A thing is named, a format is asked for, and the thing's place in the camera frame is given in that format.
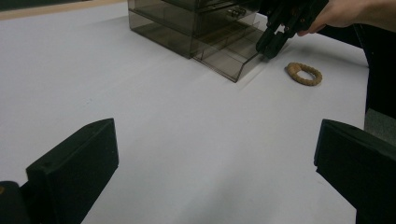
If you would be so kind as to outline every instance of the brown ring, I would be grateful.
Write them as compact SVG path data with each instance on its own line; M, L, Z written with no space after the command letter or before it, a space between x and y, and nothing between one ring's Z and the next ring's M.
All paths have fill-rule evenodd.
M288 74L291 76L292 79L305 86L316 86L322 80L322 74L317 69L303 63L289 63L286 67L286 70L288 71ZM300 77L297 73L302 70L312 75L314 79L310 80Z

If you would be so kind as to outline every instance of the black robotic claw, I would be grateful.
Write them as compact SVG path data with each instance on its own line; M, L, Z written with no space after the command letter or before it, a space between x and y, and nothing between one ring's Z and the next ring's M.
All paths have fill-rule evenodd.
M302 30L307 30L328 0L280 0L273 1L265 13L268 17L267 29L256 45L256 50L268 59L274 58L289 38ZM276 30L283 24L284 32Z

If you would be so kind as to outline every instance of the drawer organizer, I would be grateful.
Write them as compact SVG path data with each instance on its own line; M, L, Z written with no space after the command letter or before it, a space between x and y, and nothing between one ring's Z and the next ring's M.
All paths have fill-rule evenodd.
M260 0L128 0L131 30L233 82L260 57Z

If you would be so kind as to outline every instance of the ring-shaped object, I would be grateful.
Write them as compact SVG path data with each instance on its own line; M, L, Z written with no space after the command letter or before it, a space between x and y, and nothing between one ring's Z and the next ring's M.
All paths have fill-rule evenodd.
M305 86L316 86L322 80L322 74L317 69L305 65L303 63L289 63L288 66L286 67L286 70L288 71L292 79ZM297 73L302 70L312 75L314 79L310 80L300 77Z

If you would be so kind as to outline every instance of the black object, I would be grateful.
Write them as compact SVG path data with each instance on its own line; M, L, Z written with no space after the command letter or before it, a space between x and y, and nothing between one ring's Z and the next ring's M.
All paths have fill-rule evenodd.
M324 119L315 153L321 174L357 210L357 223L396 223L396 147Z
M81 223L119 165L113 119L86 125L26 168L28 182L0 182L0 223Z
M264 15L268 17L267 29L256 45L256 50L268 59L274 58L289 38L307 30L328 0L272 0L267 1ZM276 30L284 24L284 32Z

